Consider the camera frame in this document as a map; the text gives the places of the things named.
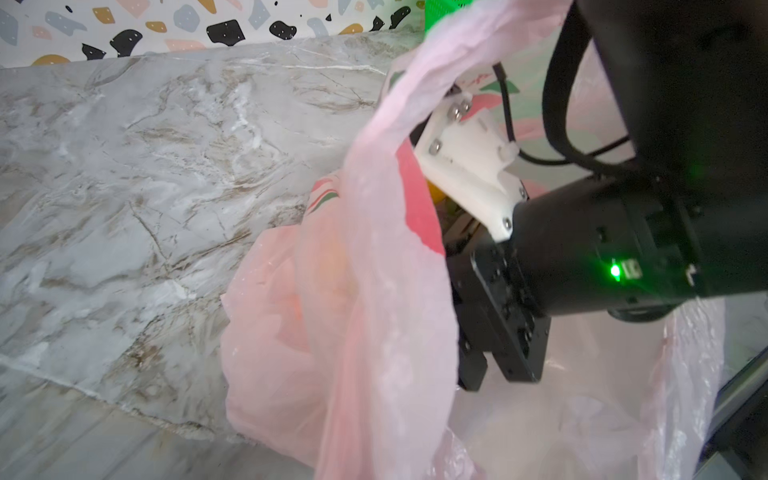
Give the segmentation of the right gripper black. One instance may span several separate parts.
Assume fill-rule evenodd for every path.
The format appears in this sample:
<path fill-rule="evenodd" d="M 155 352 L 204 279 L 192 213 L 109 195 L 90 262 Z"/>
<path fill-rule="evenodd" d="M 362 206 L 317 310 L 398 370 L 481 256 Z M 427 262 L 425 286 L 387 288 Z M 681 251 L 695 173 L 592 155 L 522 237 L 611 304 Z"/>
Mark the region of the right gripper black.
<path fill-rule="evenodd" d="M 506 240 L 457 220 L 444 244 L 459 386 L 479 390 L 490 362 L 510 382 L 538 382 L 555 317 L 605 311 L 648 323 L 698 296 L 693 220 L 706 194 L 682 181 L 593 176 L 518 204 Z"/>

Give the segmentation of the pink plastic bag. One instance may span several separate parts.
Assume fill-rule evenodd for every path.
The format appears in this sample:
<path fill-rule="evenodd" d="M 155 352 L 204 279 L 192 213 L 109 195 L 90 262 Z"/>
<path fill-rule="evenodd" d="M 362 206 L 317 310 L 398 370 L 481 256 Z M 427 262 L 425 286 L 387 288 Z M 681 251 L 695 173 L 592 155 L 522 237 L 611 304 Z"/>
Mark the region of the pink plastic bag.
<path fill-rule="evenodd" d="M 563 1 L 481 1 L 392 65 L 298 225 L 262 232 L 222 303 L 226 415 L 318 479 L 689 479 L 724 363 L 725 305 L 554 327 L 539 384 L 456 380 L 459 327 L 419 115 L 486 62 L 541 46 Z"/>

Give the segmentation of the green plastic basket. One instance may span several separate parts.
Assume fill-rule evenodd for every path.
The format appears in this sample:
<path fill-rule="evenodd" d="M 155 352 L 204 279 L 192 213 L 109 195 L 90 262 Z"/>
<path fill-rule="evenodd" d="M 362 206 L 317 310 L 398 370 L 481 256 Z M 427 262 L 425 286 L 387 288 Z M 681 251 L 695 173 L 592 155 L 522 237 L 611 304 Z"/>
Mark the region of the green plastic basket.
<path fill-rule="evenodd" d="M 425 0 L 424 32 L 428 33 L 443 18 L 471 5 L 472 0 Z"/>

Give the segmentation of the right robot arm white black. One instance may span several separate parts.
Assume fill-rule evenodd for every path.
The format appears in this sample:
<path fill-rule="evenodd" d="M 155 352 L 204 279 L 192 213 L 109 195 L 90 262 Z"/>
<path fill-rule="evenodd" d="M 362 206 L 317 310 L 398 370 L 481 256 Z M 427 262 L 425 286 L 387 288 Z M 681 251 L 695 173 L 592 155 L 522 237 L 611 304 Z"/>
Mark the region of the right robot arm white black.
<path fill-rule="evenodd" d="M 589 46 L 633 145 L 617 165 L 575 147 L 569 98 Z M 459 386 L 494 359 L 541 378 L 553 317 L 606 311 L 630 323 L 696 298 L 767 286 L 767 5 L 576 1 L 543 88 L 546 138 L 584 179 L 503 211 L 508 240 L 448 260 Z"/>

